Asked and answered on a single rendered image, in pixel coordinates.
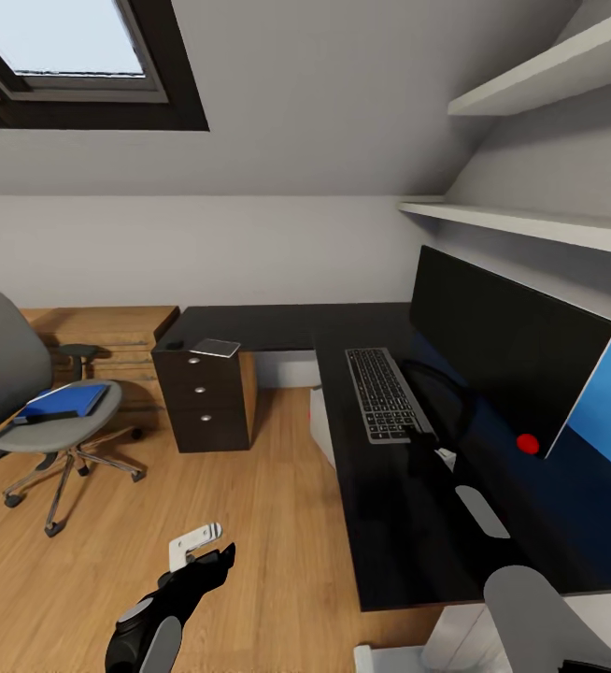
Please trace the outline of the folder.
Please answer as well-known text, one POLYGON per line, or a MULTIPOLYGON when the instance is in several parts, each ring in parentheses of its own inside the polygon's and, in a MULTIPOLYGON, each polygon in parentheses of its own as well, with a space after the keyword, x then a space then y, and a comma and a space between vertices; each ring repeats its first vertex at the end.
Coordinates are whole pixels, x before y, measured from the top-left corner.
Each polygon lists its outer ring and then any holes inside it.
POLYGON ((26 408, 17 412, 12 421, 22 424, 87 416, 106 389, 106 385, 91 385, 44 391, 26 408))

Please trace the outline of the swivel chair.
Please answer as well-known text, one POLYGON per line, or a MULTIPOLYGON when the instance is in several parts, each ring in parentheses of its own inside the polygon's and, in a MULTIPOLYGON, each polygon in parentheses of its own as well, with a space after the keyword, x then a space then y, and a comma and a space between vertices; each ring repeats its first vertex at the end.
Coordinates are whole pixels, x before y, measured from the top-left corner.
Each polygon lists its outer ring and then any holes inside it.
POLYGON ((57 351, 60 354, 72 356, 74 359, 71 369, 74 382, 69 383, 68 388, 106 385, 106 391, 87 416, 14 423, 12 418, 17 412, 26 408, 28 403, 36 400, 42 392, 53 391, 55 370, 51 352, 41 341, 30 322, 25 319, 12 300, 0 293, 0 459, 12 452, 46 455, 44 463, 40 464, 33 474, 6 489, 3 496, 6 498, 5 505, 14 508, 21 498, 15 494, 9 495, 9 493, 66 462, 46 521, 45 532, 48 537, 52 537, 60 530, 57 523, 53 522, 53 518, 72 467, 76 468, 81 477, 88 475, 89 468, 85 461, 87 459, 132 472, 134 481, 142 479, 142 473, 137 469, 87 453, 89 449, 130 430, 133 432, 133 439, 140 439, 142 429, 128 426, 85 443, 86 438, 100 431, 100 428, 116 413, 124 398, 124 389, 111 379, 83 380, 81 357, 96 354, 97 349, 94 346, 66 344, 57 351))

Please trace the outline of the keyboard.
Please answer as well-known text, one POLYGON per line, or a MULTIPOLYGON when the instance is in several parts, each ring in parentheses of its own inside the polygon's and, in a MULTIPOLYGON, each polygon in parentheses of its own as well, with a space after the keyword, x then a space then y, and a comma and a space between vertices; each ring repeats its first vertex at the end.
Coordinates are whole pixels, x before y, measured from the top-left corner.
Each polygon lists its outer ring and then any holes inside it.
POLYGON ((434 434, 388 347, 348 350, 346 356, 372 444, 407 443, 405 424, 420 434, 434 434))

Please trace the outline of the monitor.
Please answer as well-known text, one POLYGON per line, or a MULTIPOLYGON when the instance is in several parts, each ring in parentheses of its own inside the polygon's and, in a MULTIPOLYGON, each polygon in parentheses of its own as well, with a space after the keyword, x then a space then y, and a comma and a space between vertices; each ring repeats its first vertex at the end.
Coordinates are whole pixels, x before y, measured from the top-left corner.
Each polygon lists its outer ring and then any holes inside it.
POLYGON ((518 438, 548 457, 611 344, 611 319, 422 245, 409 320, 468 386, 436 367, 469 406, 478 394, 518 438))

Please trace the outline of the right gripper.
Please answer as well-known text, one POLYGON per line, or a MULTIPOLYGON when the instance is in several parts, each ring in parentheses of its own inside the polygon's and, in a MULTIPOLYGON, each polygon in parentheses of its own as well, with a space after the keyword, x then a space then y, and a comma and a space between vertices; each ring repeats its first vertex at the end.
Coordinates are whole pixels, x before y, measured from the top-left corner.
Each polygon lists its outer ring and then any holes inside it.
MULTIPOLYGON (((436 453, 435 445, 440 441, 438 435, 420 434, 407 424, 403 428, 410 437, 410 441, 407 442, 410 456, 406 470, 410 478, 427 479, 427 475, 437 467, 447 467, 449 473, 452 473, 451 468, 436 453)), ((425 480, 423 481, 427 484, 425 480)))

